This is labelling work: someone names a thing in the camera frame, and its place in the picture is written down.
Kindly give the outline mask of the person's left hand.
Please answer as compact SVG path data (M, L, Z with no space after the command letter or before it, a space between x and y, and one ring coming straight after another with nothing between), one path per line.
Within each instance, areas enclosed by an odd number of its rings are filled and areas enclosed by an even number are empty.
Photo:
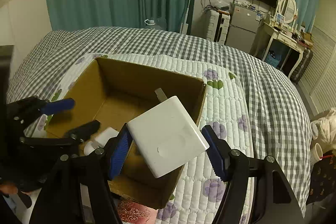
M0 192L5 195L12 195L18 193L18 188L11 182L4 182L0 185Z

